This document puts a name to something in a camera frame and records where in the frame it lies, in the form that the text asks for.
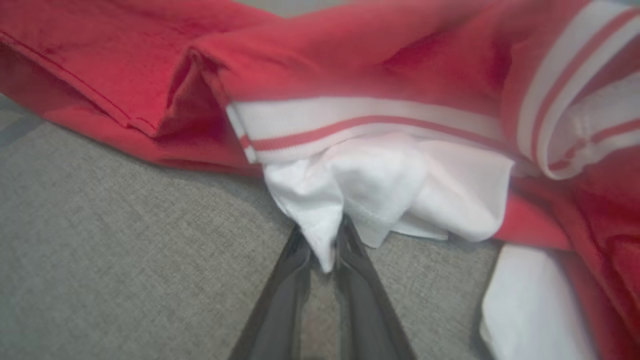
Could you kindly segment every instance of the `seam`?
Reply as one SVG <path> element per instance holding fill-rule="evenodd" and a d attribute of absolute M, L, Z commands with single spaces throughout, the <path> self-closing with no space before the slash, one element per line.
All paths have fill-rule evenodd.
<path fill-rule="evenodd" d="M 353 213 L 350 214 L 352 217 L 355 216 L 357 218 L 359 218 L 361 221 L 366 222 L 368 224 L 371 225 L 376 225 L 375 224 L 375 220 L 379 221 L 379 222 L 384 222 L 384 223 L 389 223 L 392 222 L 393 220 L 389 217 L 384 217 L 384 216 L 379 216 L 377 214 L 374 214 L 373 212 L 369 211 L 368 209 L 364 208 L 362 205 L 360 204 L 356 204 L 354 203 L 350 198 L 345 197 L 344 198 L 344 203 L 345 203 L 345 210 L 351 210 L 351 211 L 357 211 L 357 213 Z"/>
<path fill-rule="evenodd" d="M 149 120 L 147 120 L 147 119 L 144 119 L 144 118 L 141 118 L 141 117 L 136 117 L 136 120 L 143 121 L 144 123 L 146 123 L 147 125 L 149 125 L 149 126 L 150 126 L 151 128 L 153 128 L 153 129 L 155 129 L 155 128 L 156 128 L 156 127 L 155 127 L 153 124 L 151 124 L 151 123 L 149 122 Z"/>
<path fill-rule="evenodd" d="M 26 45 L 25 43 L 21 42 L 20 40 L 14 38 L 13 36 L 7 34 L 5 31 L 0 31 L 0 33 L 2 35 L 4 35 L 5 37 L 9 38 L 15 45 L 21 46 L 23 48 L 25 48 L 26 50 L 28 50 L 29 52 L 39 56 L 41 59 L 49 62 L 51 65 L 54 65 L 55 67 L 59 68 L 60 70 L 62 70 L 63 72 L 67 73 L 68 75 L 71 75 L 73 78 L 75 78 L 76 80 L 78 80 L 78 82 L 82 83 L 84 86 L 86 86 L 87 88 L 89 88 L 91 91 L 95 92 L 98 96 L 100 96 L 101 98 L 103 98 L 105 101 L 107 101 L 108 103 L 110 103 L 116 110 L 120 111 L 122 113 L 122 115 L 126 116 L 127 119 L 131 120 L 131 117 L 123 110 L 121 109 L 119 106 L 117 106 L 113 101 L 109 100 L 109 98 L 107 98 L 105 95 L 102 95 L 98 90 L 94 89 L 91 85 L 89 85 L 88 83 L 86 83 L 85 81 L 83 81 L 81 78 L 79 78 L 77 75 L 75 75 L 74 73 L 72 73 L 71 71 L 65 69 L 64 67 L 62 67 L 59 63 L 56 63 L 55 61 L 51 60 L 50 58 L 46 57 L 45 55 L 39 53 L 38 51 L 36 51 L 35 49 L 33 49 L 32 47 Z"/>

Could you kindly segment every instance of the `gray upholstery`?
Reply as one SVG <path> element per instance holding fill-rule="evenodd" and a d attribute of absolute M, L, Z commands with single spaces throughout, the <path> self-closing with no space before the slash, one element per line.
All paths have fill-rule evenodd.
<path fill-rule="evenodd" d="M 0 359 L 225 359 L 291 227 L 260 179 L 150 165 L 0 95 Z M 488 359 L 498 246 L 393 235 L 370 251 L 419 358 Z M 338 355 L 329 280 L 313 275 L 304 359 Z"/>
<path fill-rule="evenodd" d="M 280 16 L 290 17 L 300 13 L 319 10 L 347 2 L 348 0 L 236 0 Z"/>

